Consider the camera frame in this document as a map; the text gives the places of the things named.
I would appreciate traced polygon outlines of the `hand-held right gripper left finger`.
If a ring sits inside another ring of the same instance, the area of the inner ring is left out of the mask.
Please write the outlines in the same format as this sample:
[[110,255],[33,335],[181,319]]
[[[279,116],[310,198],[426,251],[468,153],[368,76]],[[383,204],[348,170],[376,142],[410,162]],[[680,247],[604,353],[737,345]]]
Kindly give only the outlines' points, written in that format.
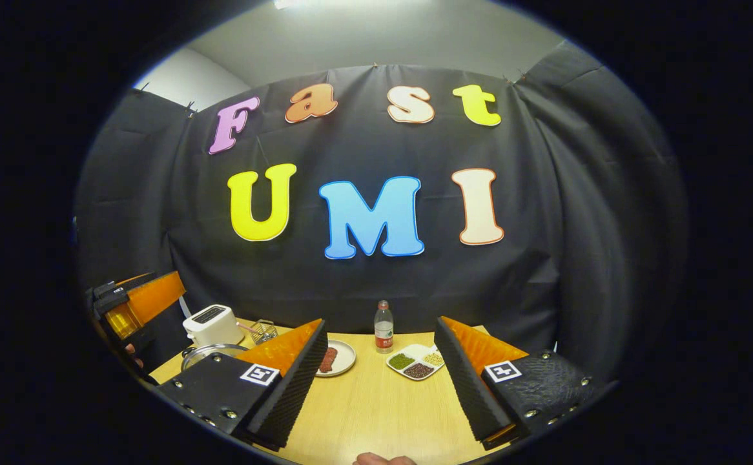
[[211,351],[157,389],[205,427],[279,450],[326,350],[325,320],[318,318],[237,355]]

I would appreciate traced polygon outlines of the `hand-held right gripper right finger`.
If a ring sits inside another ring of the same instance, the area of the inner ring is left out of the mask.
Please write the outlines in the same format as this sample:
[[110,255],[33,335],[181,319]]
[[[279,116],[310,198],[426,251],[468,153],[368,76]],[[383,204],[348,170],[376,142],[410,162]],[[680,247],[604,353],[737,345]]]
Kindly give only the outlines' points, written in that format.
[[554,351],[527,353],[446,316],[437,320],[435,345],[486,450],[545,435],[610,389]]

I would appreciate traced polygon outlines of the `stainless steel pot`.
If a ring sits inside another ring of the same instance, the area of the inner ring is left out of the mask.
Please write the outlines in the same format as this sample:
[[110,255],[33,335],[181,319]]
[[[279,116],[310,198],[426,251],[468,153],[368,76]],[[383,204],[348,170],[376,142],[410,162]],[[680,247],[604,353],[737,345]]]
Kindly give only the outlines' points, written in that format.
[[180,370],[185,371],[194,364],[210,357],[212,355],[224,355],[228,357],[237,357],[247,351],[246,347],[237,344],[209,344],[201,347],[188,347],[181,352]]

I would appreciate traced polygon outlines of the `white divided dish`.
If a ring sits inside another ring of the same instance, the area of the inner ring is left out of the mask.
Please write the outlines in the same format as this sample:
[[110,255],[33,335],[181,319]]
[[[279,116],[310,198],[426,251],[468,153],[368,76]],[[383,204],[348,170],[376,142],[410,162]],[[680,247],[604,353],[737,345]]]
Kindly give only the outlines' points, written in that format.
[[[428,353],[430,353],[430,351],[439,351],[439,350],[438,350],[438,348],[436,346],[427,347],[427,346],[424,346],[424,345],[421,345],[421,344],[410,344],[409,346],[406,346],[406,347],[402,348],[401,350],[397,351],[397,353],[389,356],[388,359],[390,359],[391,357],[397,355],[398,353],[403,353],[403,354],[406,354],[409,357],[414,357],[414,359],[416,360],[415,363],[421,362],[421,363],[424,363],[425,365],[429,365],[428,363],[423,362],[422,359]],[[398,373],[398,374],[400,374],[400,376],[406,377],[406,376],[404,376],[402,374],[403,370],[402,371],[397,371],[397,370],[393,369],[392,367],[390,367],[387,364],[387,360],[388,359],[386,359],[386,365],[388,366],[388,368],[391,369],[392,371],[394,371],[394,373]],[[435,374],[442,367],[434,367],[436,369],[436,371],[434,373],[430,374],[427,378],[432,377],[433,374]]]

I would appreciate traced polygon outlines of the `white oval plate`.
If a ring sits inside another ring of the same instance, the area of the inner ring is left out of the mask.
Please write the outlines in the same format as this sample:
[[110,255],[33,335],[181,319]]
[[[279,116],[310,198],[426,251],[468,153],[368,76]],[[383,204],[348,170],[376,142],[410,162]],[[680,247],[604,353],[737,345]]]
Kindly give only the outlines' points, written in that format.
[[356,351],[352,346],[340,340],[329,340],[327,346],[334,347],[338,350],[338,356],[333,362],[333,370],[331,373],[319,373],[318,369],[315,373],[316,377],[334,377],[347,373],[356,362]]

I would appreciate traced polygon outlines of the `white toaster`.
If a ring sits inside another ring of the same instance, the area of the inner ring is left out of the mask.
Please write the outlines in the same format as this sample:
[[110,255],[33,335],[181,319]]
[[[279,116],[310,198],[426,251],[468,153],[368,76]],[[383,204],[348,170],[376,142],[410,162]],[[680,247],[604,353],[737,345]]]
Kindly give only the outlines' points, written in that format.
[[223,304],[211,304],[186,318],[182,325],[196,347],[212,344],[238,345],[245,338],[234,312]]

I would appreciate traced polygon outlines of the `clear plastic water bottle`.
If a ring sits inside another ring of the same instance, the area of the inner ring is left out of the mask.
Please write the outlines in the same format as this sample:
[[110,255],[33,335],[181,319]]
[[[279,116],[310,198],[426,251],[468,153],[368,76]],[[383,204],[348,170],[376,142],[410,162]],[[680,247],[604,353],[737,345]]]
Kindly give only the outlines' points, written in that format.
[[377,303],[373,323],[377,353],[391,353],[393,350],[394,318],[389,309],[388,301],[381,300]]

